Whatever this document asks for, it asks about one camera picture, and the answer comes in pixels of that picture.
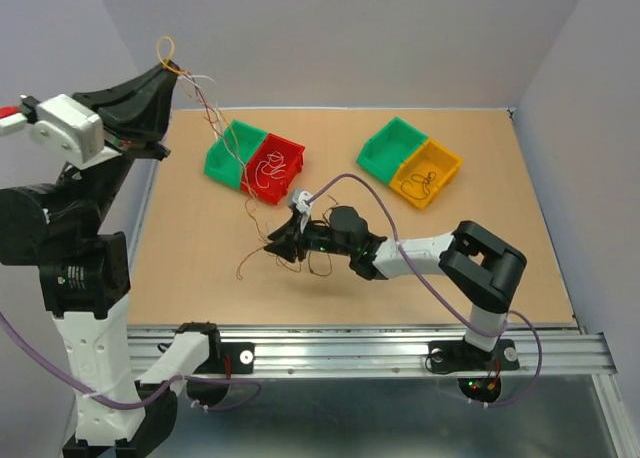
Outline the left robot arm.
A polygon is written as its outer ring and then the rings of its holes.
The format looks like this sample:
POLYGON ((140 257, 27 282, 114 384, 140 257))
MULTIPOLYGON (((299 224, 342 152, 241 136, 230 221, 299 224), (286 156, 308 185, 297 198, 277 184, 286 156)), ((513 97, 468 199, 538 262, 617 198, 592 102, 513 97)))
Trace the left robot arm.
POLYGON ((127 240, 101 226, 135 161, 169 154, 163 137, 179 67, 164 61, 127 82, 47 100, 24 96, 1 111, 1 131, 28 129, 58 154, 56 181, 1 192, 1 261, 38 269, 44 305, 65 346, 61 379, 75 392, 67 457, 145 457, 171 434, 179 394, 196 369, 222 360, 212 323, 186 323, 140 376, 127 339, 127 240))

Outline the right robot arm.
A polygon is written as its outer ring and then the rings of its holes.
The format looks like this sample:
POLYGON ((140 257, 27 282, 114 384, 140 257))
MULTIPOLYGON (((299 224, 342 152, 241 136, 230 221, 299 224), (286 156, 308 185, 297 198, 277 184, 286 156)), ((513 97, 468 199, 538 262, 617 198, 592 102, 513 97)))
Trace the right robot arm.
POLYGON ((498 336, 527 266, 525 255, 474 221, 435 237, 394 240, 369 230, 355 208, 338 206, 326 220, 298 210, 267 237, 264 250, 289 263, 312 252, 346 256, 349 268, 365 280, 444 275, 471 302, 460 344, 463 362, 482 368, 496 356, 498 336))

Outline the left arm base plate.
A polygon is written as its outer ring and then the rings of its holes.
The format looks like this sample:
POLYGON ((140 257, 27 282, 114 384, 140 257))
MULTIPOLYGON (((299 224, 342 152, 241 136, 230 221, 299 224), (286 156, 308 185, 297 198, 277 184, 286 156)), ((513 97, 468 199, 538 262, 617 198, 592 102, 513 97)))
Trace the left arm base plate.
POLYGON ((253 342, 222 341, 210 351, 210 356, 194 371, 195 374, 224 376, 250 375, 254 370, 253 342))

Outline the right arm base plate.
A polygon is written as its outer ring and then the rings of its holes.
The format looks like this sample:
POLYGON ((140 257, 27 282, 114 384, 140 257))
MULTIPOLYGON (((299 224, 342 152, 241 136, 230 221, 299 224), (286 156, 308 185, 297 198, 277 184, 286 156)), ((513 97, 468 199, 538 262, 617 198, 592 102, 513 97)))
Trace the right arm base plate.
POLYGON ((431 341, 426 360, 426 367, 435 374, 520 369, 515 343, 510 339, 499 339, 492 351, 483 351, 464 339, 431 341))

